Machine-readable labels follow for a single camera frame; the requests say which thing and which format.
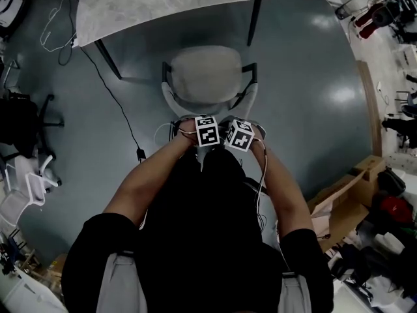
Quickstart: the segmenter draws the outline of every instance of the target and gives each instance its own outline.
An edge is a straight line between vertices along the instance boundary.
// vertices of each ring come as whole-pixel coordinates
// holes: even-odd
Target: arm
[[[181,124],[184,131],[195,131],[194,120]],[[104,213],[118,213],[140,225],[146,210],[166,182],[177,160],[195,140],[180,132],[163,148],[136,166],[123,180]]]
[[[254,131],[255,137],[262,140],[259,131],[256,128],[254,128]],[[265,154],[262,144],[254,140],[251,150],[263,170]],[[277,214],[280,238],[282,239],[288,233],[301,228],[312,230],[313,223],[311,222],[310,212],[297,182],[268,147],[266,147],[266,155],[268,165],[266,167],[265,185]]]

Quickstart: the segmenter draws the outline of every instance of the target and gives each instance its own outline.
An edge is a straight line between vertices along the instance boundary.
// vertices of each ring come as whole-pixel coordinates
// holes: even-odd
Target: cardboard box
[[[366,207],[356,199],[355,195],[351,194],[352,187],[360,182],[364,175],[365,171],[361,171],[357,175],[345,175],[334,185],[320,191],[308,202],[317,236],[322,237],[325,233],[330,234],[327,239],[319,239],[323,252],[340,242],[368,215]],[[324,229],[326,222],[323,217],[327,212],[328,229],[326,230]]]
[[[340,242],[365,219],[372,197],[378,191],[378,174],[385,170],[385,160],[369,156],[357,164],[349,174],[332,186],[320,191],[308,202],[315,233],[326,252]]]
[[[385,159],[369,155],[365,160],[359,162],[354,169],[365,171],[364,180],[374,182],[378,179],[378,174],[385,170]]]
[[[61,278],[63,275],[64,264],[67,254],[61,254],[48,267],[48,273],[52,276]]]

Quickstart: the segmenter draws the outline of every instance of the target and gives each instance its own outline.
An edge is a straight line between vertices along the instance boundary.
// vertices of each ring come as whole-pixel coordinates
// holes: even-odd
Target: table leg
[[[96,40],[94,42],[94,44],[96,44],[96,47],[98,48],[98,51],[100,51],[100,53],[102,54],[104,60],[109,65],[109,67],[111,68],[111,70],[113,71],[113,73],[116,74],[116,77],[119,80],[122,80],[122,76],[120,75],[119,70],[117,69],[115,62],[110,57],[110,54],[107,51],[106,47],[104,46],[102,40],[101,39]]]
[[[248,46],[252,44],[252,39],[255,34],[256,22],[258,21],[259,9],[261,9],[262,0],[255,0],[253,2],[252,18],[250,20],[249,36],[248,36]]]

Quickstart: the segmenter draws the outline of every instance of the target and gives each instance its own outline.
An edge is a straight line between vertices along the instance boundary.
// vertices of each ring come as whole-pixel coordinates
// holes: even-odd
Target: black bag
[[[399,196],[405,191],[404,181],[391,168],[386,168],[378,174],[378,185],[380,190],[385,190],[392,196]]]

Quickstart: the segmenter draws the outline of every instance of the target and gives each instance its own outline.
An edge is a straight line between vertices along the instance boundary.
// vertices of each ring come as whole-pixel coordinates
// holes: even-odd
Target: plug
[[[138,148],[136,150],[136,155],[137,155],[137,161],[139,162],[142,162],[142,160],[146,159],[145,151],[142,150],[141,148]]]

